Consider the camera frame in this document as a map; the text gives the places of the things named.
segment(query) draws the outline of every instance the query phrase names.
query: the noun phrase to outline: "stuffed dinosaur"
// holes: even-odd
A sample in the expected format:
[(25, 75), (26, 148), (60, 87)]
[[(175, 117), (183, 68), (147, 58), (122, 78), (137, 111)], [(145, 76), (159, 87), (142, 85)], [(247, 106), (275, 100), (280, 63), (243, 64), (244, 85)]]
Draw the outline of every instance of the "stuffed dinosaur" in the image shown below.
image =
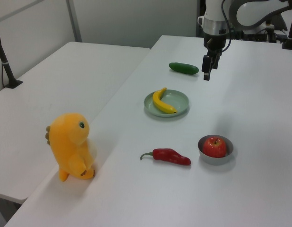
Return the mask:
[(46, 130), (45, 137), (59, 164), (59, 178), (62, 182), (66, 181), (69, 174), (80, 179), (94, 177), (92, 164), (96, 150), (87, 139), (89, 125), (84, 116), (65, 113), (57, 117)]

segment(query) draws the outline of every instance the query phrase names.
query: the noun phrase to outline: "plate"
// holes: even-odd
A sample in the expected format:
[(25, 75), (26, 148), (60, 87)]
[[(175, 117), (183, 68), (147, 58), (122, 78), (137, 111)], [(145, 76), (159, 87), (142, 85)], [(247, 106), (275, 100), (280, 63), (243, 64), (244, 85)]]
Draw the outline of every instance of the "plate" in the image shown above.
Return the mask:
[(169, 105), (172, 105), (178, 112), (177, 113), (164, 113), (163, 111), (159, 110), (152, 101), (152, 95), (151, 93), (147, 95), (147, 97), (144, 100), (144, 107), (145, 109), (158, 117), (174, 117), (177, 115), (182, 114), (185, 110), (187, 110), (189, 106), (189, 100), (188, 97), (181, 93), (180, 91), (176, 90), (166, 90), (163, 93), (163, 96), (161, 98), (162, 102), (165, 102)]

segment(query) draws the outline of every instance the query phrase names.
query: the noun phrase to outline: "red chili pepper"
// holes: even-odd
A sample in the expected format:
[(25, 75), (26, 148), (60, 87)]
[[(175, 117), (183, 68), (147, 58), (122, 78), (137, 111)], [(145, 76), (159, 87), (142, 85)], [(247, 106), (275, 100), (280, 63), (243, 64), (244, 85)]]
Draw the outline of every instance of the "red chili pepper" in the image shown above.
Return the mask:
[(183, 166), (191, 165), (191, 161), (189, 158), (180, 155), (178, 152), (171, 148), (154, 149), (150, 153), (142, 154), (140, 160), (142, 160), (144, 155), (151, 155), (154, 157), (154, 160), (162, 160)]

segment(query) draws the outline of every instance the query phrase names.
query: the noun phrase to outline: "plush toy eye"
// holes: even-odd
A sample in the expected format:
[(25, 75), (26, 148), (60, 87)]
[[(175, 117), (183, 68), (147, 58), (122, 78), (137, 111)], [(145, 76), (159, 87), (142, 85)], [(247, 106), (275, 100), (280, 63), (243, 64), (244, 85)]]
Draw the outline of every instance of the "plush toy eye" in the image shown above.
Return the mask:
[(85, 127), (84, 123), (83, 122), (80, 122), (79, 123), (79, 126), (83, 129)]

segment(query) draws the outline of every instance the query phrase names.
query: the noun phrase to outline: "pepper stem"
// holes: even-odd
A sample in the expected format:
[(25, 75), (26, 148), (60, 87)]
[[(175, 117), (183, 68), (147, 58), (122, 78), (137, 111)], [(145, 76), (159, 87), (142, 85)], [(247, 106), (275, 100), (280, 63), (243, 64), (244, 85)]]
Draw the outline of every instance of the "pepper stem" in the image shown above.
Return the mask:
[(149, 153), (142, 154), (141, 157), (140, 157), (140, 160), (142, 160), (142, 158), (143, 158), (144, 155), (151, 155), (151, 156), (153, 156), (153, 153), (152, 152), (149, 152)]

